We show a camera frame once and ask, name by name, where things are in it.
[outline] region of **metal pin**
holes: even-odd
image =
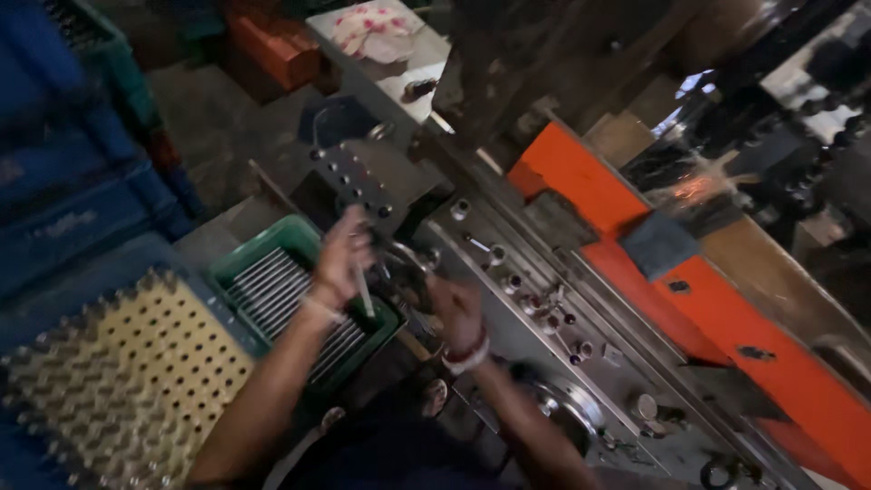
[[[483,243],[479,242],[478,240],[475,240],[475,238],[472,236],[471,233],[467,233],[467,234],[463,235],[463,239],[466,242],[469,242],[472,245],[475,245],[476,247],[480,248],[484,252],[490,253],[490,247],[484,245]]]
[[[360,290],[360,296],[363,298],[363,308],[366,309],[366,317],[375,318],[375,307],[372,305],[372,296],[369,294],[369,286],[366,284],[366,275],[363,274],[363,267],[359,262],[354,264],[354,272],[357,277],[357,288]]]

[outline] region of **machine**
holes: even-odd
[[[340,10],[308,19],[380,124],[313,142],[280,191],[360,202],[479,284],[494,353],[533,366],[518,378],[592,465],[871,487],[871,3],[447,7],[449,35],[391,67],[332,44]]]

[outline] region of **metal bolt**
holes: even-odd
[[[523,278],[517,274],[508,276],[502,284],[503,291],[505,291],[506,295],[513,295],[521,286],[523,286]]]
[[[462,221],[465,220],[466,216],[469,215],[470,209],[472,209],[472,205],[469,204],[469,202],[465,199],[461,199],[450,208],[450,215],[454,218],[454,220]]]
[[[490,266],[499,267],[504,264],[506,256],[508,256],[508,252],[505,251],[505,247],[502,245],[490,247]]]
[[[524,296],[520,300],[520,309],[529,316],[534,316],[541,307],[542,302],[538,299],[538,296]]]
[[[575,344],[575,354],[580,357],[581,362],[593,357],[595,346],[589,340],[581,344]]]
[[[560,327],[559,318],[555,316],[548,316],[545,322],[545,325],[542,327],[542,332],[544,332],[544,335],[556,334]]]

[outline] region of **concrete floor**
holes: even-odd
[[[294,165],[289,149],[300,112],[306,100],[320,97],[304,87],[259,105],[217,65],[175,64],[148,79],[208,217],[256,192],[249,160]]]

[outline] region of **bangle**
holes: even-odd
[[[485,329],[481,329],[481,332],[482,339],[479,341],[477,347],[469,354],[457,359],[452,357],[450,351],[448,351],[442,356],[442,364],[444,364],[444,367],[448,368],[450,373],[454,376],[460,376],[465,371],[475,368],[487,360],[487,356],[490,354],[490,336],[487,335]]]
[[[327,316],[329,316],[330,320],[332,320],[335,323],[341,324],[341,323],[345,323],[345,321],[348,320],[348,317],[345,316],[343,313],[340,313],[336,310],[333,310],[332,308],[328,307],[326,304],[321,303],[320,301],[312,298],[311,296],[302,297],[302,302],[304,304],[307,304],[309,306],[314,307],[317,310],[320,310],[321,313],[325,313]]]

